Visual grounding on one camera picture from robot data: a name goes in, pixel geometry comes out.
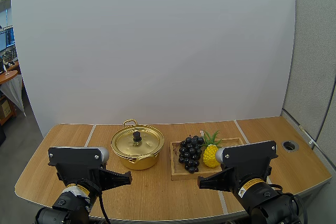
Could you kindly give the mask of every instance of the yellow label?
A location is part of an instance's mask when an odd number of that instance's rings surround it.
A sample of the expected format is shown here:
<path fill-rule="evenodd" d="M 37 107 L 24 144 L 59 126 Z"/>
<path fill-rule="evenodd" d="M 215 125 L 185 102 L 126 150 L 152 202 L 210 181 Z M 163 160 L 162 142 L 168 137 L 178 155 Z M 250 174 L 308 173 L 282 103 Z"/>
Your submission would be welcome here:
<path fill-rule="evenodd" d="M 67 186 L 67 188 L 70 187 L 70 186 L 75 186 L 75 185 L 76 185 L 76 184 L 69 184 L 69 185 Z M 85 187 L 83 187 L 83 186 L 81 186 L 81 185 L 77 185 L 77 187 L 78 187 L 79 189 L 81 189 L 87 196 L 89 196 L 90 191 L 89 191 L 88 189 L 86 189 Z"/>
<path fill-rule="evenodd" d="M 260 182 L 264 182 L 264 181 L 261 178 L 254 178 L 254 179 L 249 180 L 248 182 L 245 183 L 245 185 L 241 187 L 241 189 L 238 192 L 238 195 L 242 198 L 248 188 Z"/>
<path fill-rule="evenodd" d="M 254 179 L 251 179 L 250 181 L 246 182 L 245 185 L 243 185 L 243 188 L 245 190 L 247 190 L 248 188 L 250 188 L 251 186 L 257 184 L 257 183 L 260 183 L 260 182 L 264 182 L 261 178 L 254 178 Z"/>

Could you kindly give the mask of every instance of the gray cubicle wall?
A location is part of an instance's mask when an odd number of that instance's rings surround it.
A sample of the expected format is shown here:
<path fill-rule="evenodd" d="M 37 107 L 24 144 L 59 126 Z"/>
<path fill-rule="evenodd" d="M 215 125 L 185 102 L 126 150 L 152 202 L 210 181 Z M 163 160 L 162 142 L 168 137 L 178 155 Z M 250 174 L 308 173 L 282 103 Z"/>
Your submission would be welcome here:
<path fill-rule="evenodd" d="M 296 32 L 286 109 L 336 163 L 336 0 L 296 0 Z M 314 148 L 333 177 L 336 173 Z M 308 206 L 309 223 L 335 223 L 336 179 Z"/>

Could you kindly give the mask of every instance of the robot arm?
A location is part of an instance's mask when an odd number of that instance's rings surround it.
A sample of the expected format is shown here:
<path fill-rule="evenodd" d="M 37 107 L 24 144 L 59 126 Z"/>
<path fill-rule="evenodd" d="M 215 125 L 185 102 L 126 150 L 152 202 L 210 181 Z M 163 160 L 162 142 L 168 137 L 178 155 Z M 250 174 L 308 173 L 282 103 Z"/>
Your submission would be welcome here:
<path fill-rule="evenodd" d="M 222 172 L 208 178 L 198 177 L 198 186 L 232 192 L 249 214 L 244 218 L 247 222 L 239 223 L 301 223 L 298 217 L 300 197 L 284 194 L 281 186 L 266 183 L 271 173 L 270 161 L 276 157 L 275 141 L 221 148 L 216 159 L 221 163 Z"/>

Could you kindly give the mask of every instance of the pineapple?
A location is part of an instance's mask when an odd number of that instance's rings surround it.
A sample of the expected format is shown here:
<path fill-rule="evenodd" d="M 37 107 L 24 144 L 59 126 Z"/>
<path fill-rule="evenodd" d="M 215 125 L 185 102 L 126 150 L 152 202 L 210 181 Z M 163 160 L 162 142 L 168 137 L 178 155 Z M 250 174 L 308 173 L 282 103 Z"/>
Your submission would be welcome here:
<path fill-rule="evenodd" d="M 204 135 L 204 141 L 205 144 L 203 146 L 206 146 L 206 149 L 203 154 L 203 162 L 206 166 L 214 168 L 220 163 L 216 160 L 216 152 L 218 151 L 217 145 L 220 143 L 221 139 L 215 142 L 215 138 L 218 135 L 219 131 L 216 131 L 212 136 L 209 135 L 206 131 Z"/>

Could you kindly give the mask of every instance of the computer monitor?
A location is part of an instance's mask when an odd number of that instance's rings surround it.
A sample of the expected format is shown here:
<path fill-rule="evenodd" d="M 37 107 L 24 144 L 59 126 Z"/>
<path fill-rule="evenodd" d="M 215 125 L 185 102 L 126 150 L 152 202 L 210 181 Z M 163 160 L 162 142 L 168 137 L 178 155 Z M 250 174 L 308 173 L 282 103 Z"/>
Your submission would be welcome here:
<path fill-rule="evenodd" d="M 7 48 L 6 31 L 0 31 L 0 51 Z"/>
<path fill-rule="evenodd" d="M 14 30 L 13 28 L 6 30 L 6 47 L 10 47 L 15 44 Z"/>

